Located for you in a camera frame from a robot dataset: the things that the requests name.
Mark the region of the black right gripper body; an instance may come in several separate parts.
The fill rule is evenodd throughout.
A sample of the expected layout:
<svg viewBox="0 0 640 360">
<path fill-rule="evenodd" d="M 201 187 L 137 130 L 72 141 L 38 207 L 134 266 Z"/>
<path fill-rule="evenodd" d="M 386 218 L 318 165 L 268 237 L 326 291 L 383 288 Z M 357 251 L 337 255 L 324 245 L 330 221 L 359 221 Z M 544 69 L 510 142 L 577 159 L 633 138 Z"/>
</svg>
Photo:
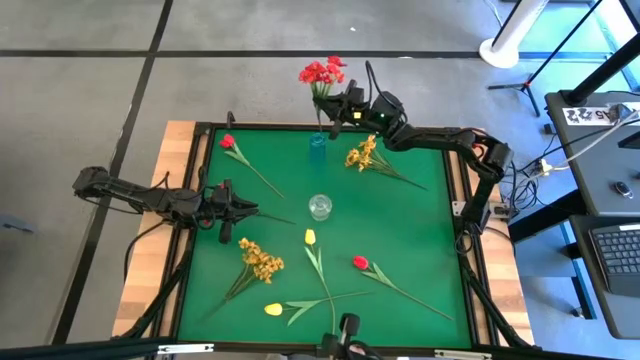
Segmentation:
<svg viewBox="0 0 640 360">
<path fill-rule="evenodd" d="M 364 101 L 364 89 L 359 87 L 355 80 L 350 80 L 346 89 L 339 94 L 344 94 L 346 97 L 344 120 L 331 121 L 333 125 L 329 133 L 330 140 L 335 140 L 339 136 L 345 124 L 361 127 L 374 133 L 383 130 L 383 127 L 373 120 L 373 110 L 369 103 Z"/>
</svg>

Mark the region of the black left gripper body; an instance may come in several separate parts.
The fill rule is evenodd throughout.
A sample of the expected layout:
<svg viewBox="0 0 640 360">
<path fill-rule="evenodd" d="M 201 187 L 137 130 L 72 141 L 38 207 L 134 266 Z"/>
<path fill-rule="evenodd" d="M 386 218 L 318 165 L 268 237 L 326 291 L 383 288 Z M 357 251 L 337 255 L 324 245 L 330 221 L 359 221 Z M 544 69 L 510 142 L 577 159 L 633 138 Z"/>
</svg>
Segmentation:
<svg viewBox="0 0 640 360">
<path fill-rule="evenodd" d="M 225 179 L 216 186 L 208 186 L 211 190 L 209 197 L 204 197 L 198 215 L 198 227 L 202 230 L 210 230 L 219 221 L 219 242 L 228 244 L 231 241 L 232 227 L 234 225 L 232 209 L 232 182 Z"/>
</svg>

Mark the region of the red artificial flower bunch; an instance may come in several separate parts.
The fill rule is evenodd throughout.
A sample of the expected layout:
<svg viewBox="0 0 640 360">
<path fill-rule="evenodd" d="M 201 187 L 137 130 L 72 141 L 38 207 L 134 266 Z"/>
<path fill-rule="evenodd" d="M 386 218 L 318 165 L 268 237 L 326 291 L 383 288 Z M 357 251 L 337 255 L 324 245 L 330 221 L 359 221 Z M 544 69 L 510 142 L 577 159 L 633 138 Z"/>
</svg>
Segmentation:
<svg viewBox="0 0 640 360">
<path fill-rule="evenodd" d="M 313 61 L 304 67 L 298 75 L 298 80 L 310 87 L 313 101 L 326 99 L 334 84 L 344 82 L 344 67 L 347 67 L 347 64 L 339 56 L 328 56 L 325 63 Z"/>
</svg>

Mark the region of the thin green flower stem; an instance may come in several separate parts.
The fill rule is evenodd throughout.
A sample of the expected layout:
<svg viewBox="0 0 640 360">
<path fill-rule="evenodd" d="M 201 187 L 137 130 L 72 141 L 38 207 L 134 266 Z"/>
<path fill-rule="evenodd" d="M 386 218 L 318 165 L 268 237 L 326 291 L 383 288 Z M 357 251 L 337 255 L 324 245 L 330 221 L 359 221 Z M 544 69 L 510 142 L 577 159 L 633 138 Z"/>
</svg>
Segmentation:
<svg viewBox="0 0 640 360">
<path fill-rule="evenodd" d="M 281 217 L 277 217 L 277 216 L 274 216 L 274 215 L 270 215 L 270 214 L 267 214 L 267 213 L 263 213 L 263 212 L 257 213 L 256 216 L 264 217 L 264 218 L 275 220 L 275 221 L 278 221 L 278 222 L 283 222 L 283 223 L 286 223 L 286 224 L 296 225 L 296 222 L 294 222 L 294 221 L 287 220 L 287 219 L 284 219 L 284 218 L 281 218 Z"/>
</svg>

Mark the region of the yellow artificial blossom bunch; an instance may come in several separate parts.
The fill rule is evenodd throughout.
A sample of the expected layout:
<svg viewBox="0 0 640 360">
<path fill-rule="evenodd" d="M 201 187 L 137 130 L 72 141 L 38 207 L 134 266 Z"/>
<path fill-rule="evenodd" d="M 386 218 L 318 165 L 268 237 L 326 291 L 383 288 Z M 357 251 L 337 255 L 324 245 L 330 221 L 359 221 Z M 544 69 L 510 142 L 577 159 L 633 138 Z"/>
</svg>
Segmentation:
<svg viewBox="0 0 640 360">
<path fill-rule="evenodd" d="M 352 148 L 346 155 L 344 165 L 356 167 L 359 172 L 373 171 L 426 190 L 426 187 L 410 180 L 393 167 L 391 162 L 377 149 L 375 135 L 369 135 L 357 147 Z"/>
<path fill-rule="evenodd" d="M 224 297 L 203 315 L 204 320 L 213 317 L 222 307 L 255 283 L 271 284 L 274 274 L 285 268 L 281 257 L 269 254 L 254 241 L 242 238 L 238 245 L 243 250 L 243 268 Z"/>
</svg>

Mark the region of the yellow artificial tulip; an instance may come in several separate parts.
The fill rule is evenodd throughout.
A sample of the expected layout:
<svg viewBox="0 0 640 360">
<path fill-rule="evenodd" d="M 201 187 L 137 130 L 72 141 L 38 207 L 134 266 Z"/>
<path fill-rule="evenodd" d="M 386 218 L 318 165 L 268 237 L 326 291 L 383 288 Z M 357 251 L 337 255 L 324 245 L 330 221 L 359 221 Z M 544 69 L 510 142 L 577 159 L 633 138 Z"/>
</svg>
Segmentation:
<svg viewBox="0 0 640 360">
<path fill-rule="evenodd" d="M 337 296 L 325 297 L 316 300 L 303 300 L 303 301 L 286 301 L 286 302 L 276 302 L 267 304 L 264 306 L 264 313 L 266 315 L 272 317 L 282 317 L 287 315 L 288 321 L 287 326 L 291 326 L 294 322 L 296 322 L 302 315 L 311 310 L 312 308 L 323 304 L 329 303 L 332 304 L 336 300 L 363 296 L 367 295 L 367 292 L 352 292 L 341 294 Z"/>
<path fill-rule="evenodd" d="M 335 304 L 334 304 L 334 300 L 333 297 L 330 293 L 329 287 L 326 283 L 325 280 L 325 276 L 324 276 L 324 271 L 323 271 L 323 266 L 322 266 L 322 259 L 321 259 L 321 249 L 315 248 L 315 244 L 316 244 L 316 235 L 315 235 L 315 231 L 313 229 L 307 229 L 305 231 L 304 234 L 304 243 L 305 243 L 305 251 L 311 261 L 312 266 L 314 267 L 320 281 L 322 284 L 322 287 L 326 293 L 327 296 L 327 300 L 329 302 L 330 305 L 330 312 L 331 312 L 331 327 L 330 327 L 330 331 L 332 334 L 334 334 L 336 332 L 336 310 L 335 310 Z"/>
</svg>

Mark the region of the blue glass vase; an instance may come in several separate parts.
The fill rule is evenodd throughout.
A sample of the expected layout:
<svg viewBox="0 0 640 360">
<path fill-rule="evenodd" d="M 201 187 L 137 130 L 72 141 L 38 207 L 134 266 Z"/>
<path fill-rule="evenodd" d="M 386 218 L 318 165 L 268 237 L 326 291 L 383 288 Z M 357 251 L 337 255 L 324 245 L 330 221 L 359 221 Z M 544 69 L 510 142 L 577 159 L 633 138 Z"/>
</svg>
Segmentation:
<svg viewBox="0 0 640 360">
<path fill-rule="evenodd" d="M 309 159 L 314 165 L 323 164 L 326 161 L 326 137 L 315 132 L 309 138 Z"/>
</svg>

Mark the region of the clear textured glass vase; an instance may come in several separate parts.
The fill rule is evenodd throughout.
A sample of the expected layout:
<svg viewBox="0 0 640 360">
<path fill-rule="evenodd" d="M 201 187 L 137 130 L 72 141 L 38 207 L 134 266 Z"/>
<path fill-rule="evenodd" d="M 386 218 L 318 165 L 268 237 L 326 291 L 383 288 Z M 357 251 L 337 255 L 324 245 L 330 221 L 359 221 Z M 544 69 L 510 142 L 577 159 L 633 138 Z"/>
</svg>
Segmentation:
<svg viewBox="0 0 640 360">
<path fill-rule="evenodd" d="M 333 208 L 332 200 L 325 194 L 316 194 L 309 200 L 309 211 L 316 221 L 325 221 Z"/>
</svg>

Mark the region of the green table mat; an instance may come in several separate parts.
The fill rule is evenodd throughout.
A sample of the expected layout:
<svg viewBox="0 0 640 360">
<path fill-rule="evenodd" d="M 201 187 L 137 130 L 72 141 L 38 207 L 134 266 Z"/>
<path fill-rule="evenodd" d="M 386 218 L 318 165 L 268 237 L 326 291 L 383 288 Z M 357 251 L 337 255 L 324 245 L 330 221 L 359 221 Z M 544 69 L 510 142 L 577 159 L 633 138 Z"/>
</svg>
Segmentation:
<svg viewBox="0 0 640 360">
<path fill-rule="evenodd" d="M 296 222 L 286 224 L 253 216 L 233 229 L 232 241 L 219 242 L 217 229 L 198 233 L 184 317 L 178 336 L 183 341 L 241 344 L 317 344 L 331 332 L 329 303 L 320 304 L 291 326 L 288 316 L 272 317 L 264 306 L 276 302 L 325 298 L 321 281 L 305 251 L 304 234 L 313 229 L 315 248 L 321 249 L 326 283 L 332 296 L 352 292 L 367 295 L 336 300 L 336 328 L 344 313 L 360 317 L 358 336 L 372 346 L 457 347 L 470 345 L 462 329 L 462 308 L 453 299 L 450 275 L 438 266 L 451 266 L 445 253 L 443 227 L 445 197 L 436 187 L 434 165 L 422 165 L 423 149 L 393 153 L 393 166 L 420 189 L 375 172 L 359 172 L 344 165 L 348 151 L 364 140 L 361 133 L 344 133 L 326 146 L 326 161 L 309 159 L 309 138 L 288 133 L 268 138 L 254 131 L 234 135 L 246 158 L 283 195 L 280 198 L 245 165 L 227 156 L 209 175 L 211 184 L 230 179 L 234 191 L 259 205 L 261 212 Z M 329 218 L 316 221 L 309 200 L 327 195 L 333 203 Z M 272 283 L 262 282 L 239 294 L 213 317 L 203 315 L 226 294 L 243 268 L 242 238 L 281 257 L 285 268 Z M 422 307 L 384 284 L 363 275 L 352 263 L 355 256 L 375 262 L 391 281 L 423 302 L 453 318 Z"/>
</svg>

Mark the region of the black tripod stand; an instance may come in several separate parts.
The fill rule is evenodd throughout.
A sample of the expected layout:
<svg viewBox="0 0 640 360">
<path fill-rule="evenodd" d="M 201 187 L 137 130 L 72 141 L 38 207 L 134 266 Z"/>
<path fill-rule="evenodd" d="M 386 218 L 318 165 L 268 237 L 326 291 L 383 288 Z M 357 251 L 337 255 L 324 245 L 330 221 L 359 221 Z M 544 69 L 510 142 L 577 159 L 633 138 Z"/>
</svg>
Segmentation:
<svg viewBox="0 0 640 360">
<path fill-rule="evenodd" d="M 578 31 L 578 29 L 587 21 L 590 15 L 595 12 L 595 10 L 599 7 L 602 1 L 603 0 L 596 0 L 595 3 L 589 7 L 587 12 L 578 20 L 578 22 L 573 26 L 573 28 L 564 36 L 564 38 L 558 43 L 558 45 L 554 48 L 554 50 L 549 53 L 549 55 L 544 59 L 542 64 L 532 74 L 530 74 L 524 81 L 522 81 L 521 83 L 489 85 L 486 87 L 486 89 L 488 91 L 510 89 L 510 90 L 516 90 L 524 94 L 529 99 L 535 116 L 540 117 L 541 111 L 532 90 L 532 83 L 541 74 L 541 72 L 548 66 L 548 64 L 561 52 L 565 44 L 574 36 L 574 34 Z"/>
</svg>

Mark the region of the black overhead crossbar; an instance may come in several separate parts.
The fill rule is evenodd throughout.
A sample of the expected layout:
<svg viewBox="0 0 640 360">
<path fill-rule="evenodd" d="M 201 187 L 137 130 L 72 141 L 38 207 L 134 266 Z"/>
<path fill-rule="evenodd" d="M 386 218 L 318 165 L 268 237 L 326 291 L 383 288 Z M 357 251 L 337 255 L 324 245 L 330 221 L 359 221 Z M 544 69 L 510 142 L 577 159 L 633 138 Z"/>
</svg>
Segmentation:
<svg viewBox="0 0 640 360">
<path fill-rule="evenodd" d="M 10 348 L 0 349 L 0 360 L 128 360 L 156 356 L 158 355 L 158 346 L 166 344 L 171 344 L 167 338 L 122 338 L 87 343 Z M 214 345 L 214 351 L 207 353 L 231 352 L 233 350 L 231 347 L 225 347 L 221 343 Z M 318 350 L 319 345 L 309 349 L 301 347 L 293 352 L 295 354 L 318 356 Z M 399 355 L 401 357 L 435 358 L 434 350 L 407 350 Z M 472 349 L 461 351 L 490 353 L 493 356 L 493 360 L 619 360 L 616 358 L 547 352 L 533 348 L 507 348 L 489 345 L 479 345 Z M 342 360 L 381 360 L 384 356 L 382 349 L 371 347 L 359 340 L 351 340 L 347 346 L 343 346 Z"/>
</svg>

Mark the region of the white paper label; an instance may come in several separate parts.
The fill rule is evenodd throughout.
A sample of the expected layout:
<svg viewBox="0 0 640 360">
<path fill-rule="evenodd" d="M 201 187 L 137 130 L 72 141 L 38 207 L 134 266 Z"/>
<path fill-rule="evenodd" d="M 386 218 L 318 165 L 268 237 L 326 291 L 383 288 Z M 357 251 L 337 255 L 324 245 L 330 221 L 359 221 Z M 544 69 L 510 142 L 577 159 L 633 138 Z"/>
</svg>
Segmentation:
<svg viewBox="0 0 640 360">
<path fill-rule="evenodd" d="M 569 126 L 612 126 L 615 123 L 609 117 L 608 107 L 562 108 L 562 114 Z"/>
</svg>

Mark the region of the thick black pole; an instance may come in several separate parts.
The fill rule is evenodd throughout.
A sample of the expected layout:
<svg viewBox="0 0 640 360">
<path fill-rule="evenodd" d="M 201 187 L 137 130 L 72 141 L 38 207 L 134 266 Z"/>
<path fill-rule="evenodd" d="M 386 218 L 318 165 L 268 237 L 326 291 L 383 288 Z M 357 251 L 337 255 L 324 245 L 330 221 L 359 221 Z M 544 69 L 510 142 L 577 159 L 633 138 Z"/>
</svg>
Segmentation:
<svg viewBox="0 0 640 360">
<path fill-rule="evenodd" d="M 587 98 L 623 67 L 640 55 L 640 38 L 629 40 L 599 68 L 573 90 L 562 90 L 560 95 L 568 105 L 583 105 Z"/>
</svg>

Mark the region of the black laptop keyboard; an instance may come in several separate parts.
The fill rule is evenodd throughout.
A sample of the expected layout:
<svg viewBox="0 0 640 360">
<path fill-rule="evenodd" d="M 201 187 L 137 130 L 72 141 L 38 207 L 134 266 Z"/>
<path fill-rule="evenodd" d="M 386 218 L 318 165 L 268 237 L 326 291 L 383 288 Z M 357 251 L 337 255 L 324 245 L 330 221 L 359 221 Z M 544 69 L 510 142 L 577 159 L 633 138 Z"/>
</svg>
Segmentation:
<svg viewBox="0 0 640 360">
<path fill-rule="evenodd" d="M 640 223 L 589 231 L 609 292 L 640 298 Z"/>
</svg>

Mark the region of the black aluminium table frame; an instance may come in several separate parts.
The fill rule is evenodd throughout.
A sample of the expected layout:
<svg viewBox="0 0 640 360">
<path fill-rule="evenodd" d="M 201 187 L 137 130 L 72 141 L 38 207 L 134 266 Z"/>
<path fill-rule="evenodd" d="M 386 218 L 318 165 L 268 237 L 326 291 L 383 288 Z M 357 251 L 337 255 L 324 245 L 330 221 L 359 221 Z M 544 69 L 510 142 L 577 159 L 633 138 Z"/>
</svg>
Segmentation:
<svg viewBox="0 0 640 360">
<path fill-rule="evenodd" d="M 160 179 L 167 174 L 172 184 L 187 183 L 194 186 L 199 171 L 214 174 L 217 165 L 227 157 L 218 146 L 218 139 L 225 133 L 246 135 L 254 131 L 268 138 L 280 138 L 288 133 L 308 138 L 313 128 L 309 124 L 268 124 L 170 121 L 167 123 L 154 175 Z M 470 195 L 479 179 L 459 158 L 448 151 L 425 150 L 419 156 L 422 165 L 432 164 L 437 170 L 437 186 L 432 193 L 445 197 L 446 231 L 445 253 L 453 260 L 451 266 L 440 265 L 443 276 L 453 278 L 455 303 L 462 308 L 465 325 L 464 336 L 480 345 L 506 345 L 505 336 L 495 320 L 485 311 L 479 297 L 466 284 L 454 250 L 458 223 L 452 213 L 451 202 Z M 136 316 L 147 310 L 152 298 L 167 283 L 171 271 L 175 270 L 186 250 L 198 246 L 197 231 L 175 230 L 163 225 L 150 232 L 133 251 L 133 265 L 129 270 L 121 296 L 113 332 L 124 333 Z M 500 310 L 507 324 L 528 344 L 534 342 L 529 316 L 526 310 L 521 279 L 516 266 L 514 247 L 509 231 L 501 220 L 492 219 L 485 232 L 476 239 L 466 241 L 470 247 L 469 263 L 492 301 Z M 187 292 L 194 282 L 192 273 L 178 282 L 171 290 L 167 302 L 152 320 L 145 335 L 176 335 L 181 329 Z"/>
</svg>

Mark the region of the silver metal bracket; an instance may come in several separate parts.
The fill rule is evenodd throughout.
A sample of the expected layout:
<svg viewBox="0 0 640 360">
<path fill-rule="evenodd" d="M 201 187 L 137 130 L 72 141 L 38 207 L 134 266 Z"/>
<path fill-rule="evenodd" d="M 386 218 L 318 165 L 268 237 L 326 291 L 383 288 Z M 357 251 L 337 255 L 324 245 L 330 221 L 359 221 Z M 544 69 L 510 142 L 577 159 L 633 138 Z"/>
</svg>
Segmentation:
<svg viewBox="0 0 640 360">
<path fill-rule="evenodd" d="M 493 360 L 493 356 L 490 353 L 451 349 L 435 349 L 434 357 L 446 360 Z"/>
<path fill-rule="evenodd" d="M 192 354 L 213 352 L 215 345 L 213 343 L 195 343 L 195 344 L 166 344 L 159 345 L 157 349 L 158 355 L 175 355 L 175 354 Z"/>
</svg>

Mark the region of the white pedestal stand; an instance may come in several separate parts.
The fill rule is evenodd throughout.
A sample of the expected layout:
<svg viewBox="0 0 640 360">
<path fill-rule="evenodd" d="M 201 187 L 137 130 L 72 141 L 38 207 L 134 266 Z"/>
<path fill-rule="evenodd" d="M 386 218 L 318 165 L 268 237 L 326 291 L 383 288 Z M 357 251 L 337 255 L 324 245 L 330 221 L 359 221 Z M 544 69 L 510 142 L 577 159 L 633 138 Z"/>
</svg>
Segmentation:
<svg viewBox="0 0 640 360">
<path fill-rule="evenodd" d="M 519 62 L 519 47 L 549 0 L 518 0 L 494 38 L 480 44 L 479 55 L 496 68 L 512 68 Z"/>
</svg>

